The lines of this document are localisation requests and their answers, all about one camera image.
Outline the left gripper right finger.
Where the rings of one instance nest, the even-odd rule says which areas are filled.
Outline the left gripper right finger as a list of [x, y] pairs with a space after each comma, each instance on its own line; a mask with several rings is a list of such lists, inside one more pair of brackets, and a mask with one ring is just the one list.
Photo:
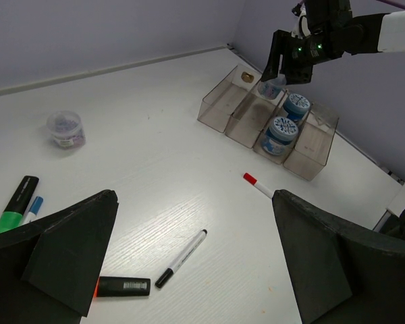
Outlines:
[[287, 190], [272, 205], [303, 323], [405, 323], [405, 210], [382, 234]]

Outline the orange black highlighter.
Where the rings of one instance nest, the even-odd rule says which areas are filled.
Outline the orange black highlighter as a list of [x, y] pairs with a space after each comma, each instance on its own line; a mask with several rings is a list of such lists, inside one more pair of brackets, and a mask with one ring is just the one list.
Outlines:
[[151, 291], [151, 280], [135, 277], [100, 276], [94, 297], [146, 297]]

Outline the blue lid jar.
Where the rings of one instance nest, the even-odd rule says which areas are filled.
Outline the blue lid jar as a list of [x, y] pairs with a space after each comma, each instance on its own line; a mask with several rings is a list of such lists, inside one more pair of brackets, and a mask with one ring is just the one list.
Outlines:
[[298, 123], [308, 113], [311, 102], [301, 94], [290, 93], [283, 104], [286, 117]]
[[281, 156], [298, 135], [298, 126], [289, 118], [274, 117], [261, 140], [262, 149], [270, 155]]

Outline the red white marker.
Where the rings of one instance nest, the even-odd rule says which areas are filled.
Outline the red white marker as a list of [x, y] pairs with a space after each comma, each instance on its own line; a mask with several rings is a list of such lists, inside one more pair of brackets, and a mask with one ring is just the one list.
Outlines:
[[245, 173], [243, 175], [243, 178], [252, 186], [254, 186], [257, 190], [262, 192], [266, 197], [269, 199], [273, 198], [274, 191], [269, 189], [266, 185], [264, 185], [262, 182], [258, 181], [255, 177], [250, 175], [249, 173]]

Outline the black white marker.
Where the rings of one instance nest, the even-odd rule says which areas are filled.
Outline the black white marker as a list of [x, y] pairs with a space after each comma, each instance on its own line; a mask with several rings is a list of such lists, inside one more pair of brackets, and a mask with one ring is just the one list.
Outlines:
[[155, 282], [155, 287], [161, 289], [178, 271], [178, 269], [189, 259], [192, 253], [200, 246], [207, 237], [207, 230], [202, 229], [193, 237], [193, 239], [185, 246], [179, 255], [166, 268], [162, 275]]

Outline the green black highlighter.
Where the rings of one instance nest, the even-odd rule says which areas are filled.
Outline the green black highlighter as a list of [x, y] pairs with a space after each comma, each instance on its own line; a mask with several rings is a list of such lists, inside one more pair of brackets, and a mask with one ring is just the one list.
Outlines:
[[19, 226], [38, 185], [39, 178], [25, 175], [0, 216], [0, 233]]

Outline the purple clip jar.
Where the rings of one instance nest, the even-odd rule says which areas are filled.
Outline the purple clip jar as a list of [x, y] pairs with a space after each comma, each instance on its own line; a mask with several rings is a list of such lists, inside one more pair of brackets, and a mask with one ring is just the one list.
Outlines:
[[73, 111], [56, 111], [47, 118], [47, 129], [62, 149], [76, 149], [86, 143], [82, 120]]

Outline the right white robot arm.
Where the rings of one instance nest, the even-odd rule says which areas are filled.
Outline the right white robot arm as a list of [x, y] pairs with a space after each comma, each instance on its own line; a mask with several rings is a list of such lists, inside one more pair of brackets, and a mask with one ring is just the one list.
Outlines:
[[300, 1], [293, 31], [273, 33], [261, 81], [284, 75], [287, 84], [308, 84], [315, 65], [344, 53], [405, 52], [405, 9], [354, 16], [349, 1]]

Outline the clear pin jar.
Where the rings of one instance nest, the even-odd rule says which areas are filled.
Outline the clear pin jar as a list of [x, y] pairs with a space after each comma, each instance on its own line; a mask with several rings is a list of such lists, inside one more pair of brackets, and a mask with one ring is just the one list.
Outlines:
[[265, 82], [260, 81], [257, 86], [257, 91], [264, 99], [273, 100], [284, 91], [285, 85], [286, 77], [281, 74], [272, 80]]

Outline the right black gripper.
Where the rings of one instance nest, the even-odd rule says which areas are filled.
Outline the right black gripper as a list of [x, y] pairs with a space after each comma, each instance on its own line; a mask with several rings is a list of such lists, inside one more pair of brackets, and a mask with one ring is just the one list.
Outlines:
[[304, 6], [311, 35], [300, 39], [284, 30], [275, 31], [262, 82], [283, 74], [286, 84], [308, 84], [314, 65], [342, 56], [341, 50], [333, 48], [330, 36], [352, 19], [350, 2], [304, 1]]

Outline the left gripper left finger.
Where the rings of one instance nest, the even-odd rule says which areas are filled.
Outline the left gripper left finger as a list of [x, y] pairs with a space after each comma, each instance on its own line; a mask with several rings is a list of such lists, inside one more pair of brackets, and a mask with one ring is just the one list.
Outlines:
[[79, 323], [87, 317], [115, 223], [103, 190], [0, 234], [0, 323]]

